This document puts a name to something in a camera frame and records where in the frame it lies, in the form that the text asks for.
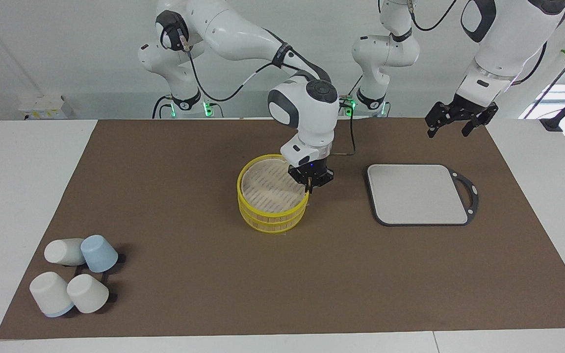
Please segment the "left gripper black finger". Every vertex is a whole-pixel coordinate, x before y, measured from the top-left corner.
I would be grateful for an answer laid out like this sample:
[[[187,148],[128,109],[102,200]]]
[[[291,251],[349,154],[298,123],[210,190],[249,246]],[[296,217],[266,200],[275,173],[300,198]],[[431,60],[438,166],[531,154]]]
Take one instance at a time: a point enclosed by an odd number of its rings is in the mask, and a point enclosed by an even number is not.
[[[428,126],[427,135],[429,138],[433,138],[438,129],[447,125],[447,114],[428,114],[426,124]]]
[[[486,126],[489,123],[489,119],[479,119],[474,118],[468,121],[462,128],[462,136],[468,137],[474,129],[480,126]]]

